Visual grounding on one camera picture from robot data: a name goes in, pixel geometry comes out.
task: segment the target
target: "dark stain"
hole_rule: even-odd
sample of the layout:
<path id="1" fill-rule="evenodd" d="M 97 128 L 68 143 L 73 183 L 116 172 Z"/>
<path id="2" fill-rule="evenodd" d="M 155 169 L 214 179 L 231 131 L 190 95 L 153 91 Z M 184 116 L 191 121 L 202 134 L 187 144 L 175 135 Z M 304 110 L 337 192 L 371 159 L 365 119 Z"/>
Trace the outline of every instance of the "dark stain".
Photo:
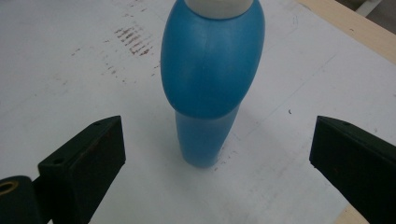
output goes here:
<path id="1" fill-rule="evenodd" d="M 75 56 L 77 51 L 80 51 L 80 49 L 76 49 L 75 52 L 72 53 L 72 56 Z"/>
<path id="2" fill-rule="evenodd" d="M 149 53 L 149 49 L 146 49 L 145 51 L 143 51 L 142 53 L 139 54 L 139 56 L 143 56 L 145 54 Z"/>
<path id="3" fill-rule="evenodd" d="M 132 28 L 129 28 L 128 30 L 124 30 L 120 35 L 118 35 L 118 38 L 121 38 L 123 35 L 128 34 L 131 31 Z"/>
<path id="4" fill-rule="evenodd" d="M 136 47 L 136 46 L 138 46 L 138 45 L 141 45 L 142 44 L 142 41 L 139 41 L 139 42 L 137 42 L 136 44 L 134 44 L 133 46 L 132 46 L 132 48 L 134 48 L 134 47 Z"/>
<path id="5" fill-rule="evenodd" d="M 136 41 L 136 39 L 138 39 L 139 37 L 140 37 L 140 35 L 134 36 L 132 39 L 129 40 L 128 44 L 126 44 L 125 46 L 130 45 L 132 42 Z"/>
<path id="6" fill-rule="evenodd" d="M 146 45 L 144 45 L 143 47 L 141 47 L 140 49 L 137 50 L 133 50 L 132 48 L 130 48 L 130 51 L 132 52 L 133 55 L 135 55 L 137 52 L 139 52 L 141 49 L 143 49 Z"/>
<path id="7" fill-rule="evenodd" d="M 134 33 L 130 33 L 127 36 L 125 36 L 125 40 L 128 39 L 129 37 L 131 37 Z"/>

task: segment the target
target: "smudge mark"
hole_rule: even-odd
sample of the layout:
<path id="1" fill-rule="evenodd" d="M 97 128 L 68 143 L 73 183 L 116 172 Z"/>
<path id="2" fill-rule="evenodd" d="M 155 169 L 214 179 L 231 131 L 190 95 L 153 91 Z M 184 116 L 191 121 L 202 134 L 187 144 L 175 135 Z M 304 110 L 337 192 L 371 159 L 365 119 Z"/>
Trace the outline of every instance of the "smudge mark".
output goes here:
<path id="1" fill-rule="evenodd" d="M 121 38 L 123 35 L 126 35 L 126 34 L 128 34 L 130 31 L 131 31 L 131 29 L 132 28 L 129 28 L 129 29 L 127 29 L 127 30 L 124 30 L 120 35 L 118 35 L 117 37 L 118 38 Z"/>
<path id="2" fill-rule="evenodd" d="M 143 51 L 142 53 L 139 54 L 139 56 L 143 56 L 145 54 L 149 53 L 149 49 L 146 49 L 145 51 Z"/>
<path id="3" fill-rule="evenodd" d="M 138 39 L 139 37 L 140 37 L 140 35 L 134 36 L 133 38 L 131 38 L 131 39 L 129 40 L 128 44 L 125 44 L 125 46 L 128 46 L 128 45 L 132 44 L 132 42 L 136 41 L 136 39 Z M 133 45 L 132 48 L 135 47 L 135 46 L 137 46 L 137 45 L 140 44 L 140 43 L 141 43 L 141 41 L 140 41 L 139 43 Z"/>

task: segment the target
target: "plastic bottle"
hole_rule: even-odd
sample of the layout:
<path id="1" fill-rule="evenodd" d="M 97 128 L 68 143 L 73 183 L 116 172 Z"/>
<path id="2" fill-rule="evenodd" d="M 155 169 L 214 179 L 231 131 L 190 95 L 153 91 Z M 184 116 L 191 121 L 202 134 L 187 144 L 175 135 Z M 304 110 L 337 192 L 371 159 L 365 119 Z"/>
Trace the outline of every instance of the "plastic bottle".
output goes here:
<path id="1" fill-rule="evenodd" d="M 163 34 L 163 89 L 184 159 L 216 163 L 262 55 L 258 0 L 176 0 Z"/>

